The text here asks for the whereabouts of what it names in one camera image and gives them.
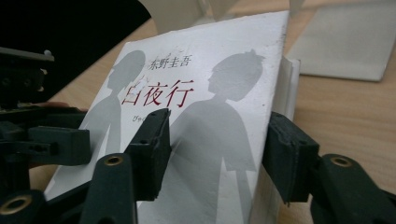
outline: silhouette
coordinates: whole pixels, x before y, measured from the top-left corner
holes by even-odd
[[[94,105],[81,123],[81,129],[90,130],[91,162],[82,166],[64,166],[57,172],[62,173],[62,179],[70,179],[70,185],[58,186],[46,192],[48,196],[58,195],[87,182],[87,176],[92,176],[96,161],[102,155],[120,152],[120,99],[118,94],[124,90],[142,71],[146,61],[143,51],[135,50],[123,57],[113,67],[108,76],[107,87],[111,93]]]
[[[244,122],[227,100],[238,102],[249,93],[262,75],[262,59],[254,51],[240,53],[213,68],[213,98],[191,104],[171,125],[174,154],[158,199],[139,206],[139,223],[216,223],[223,161],[236,174],[243,220],[235,223],[248,223],[252,193],[246,171],[257,171]]]

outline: wooden table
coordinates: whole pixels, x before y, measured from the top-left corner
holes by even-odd
[[[285,53],[309,23],[316,9],[330,3],[359,1],[305,1],[303,9],[290,18]],[[243,0],[230,12],[252,15],[288,8],[284,0]],[[89,108],[123,44],[157,34],[153,20],[119,43],[51,101]],[[364,82],[326,77],[301,76],[295,123],[320,143],[320,155],[336,153],[354,159],[381,188],[396,194],[396,49],[381,82]],[[33,182],[40,189],[52,175],[53,167]],[[309,203],[282,205],[278,223],[312,223]]]

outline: book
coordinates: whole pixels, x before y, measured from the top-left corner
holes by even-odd
[[[80,129],[92,160],[60,166],[53,199],[123,152],[146,115],[169,108],[171,158],[139,223],[249,223],[276,94],[288,11],[220,21],[125,44]]]

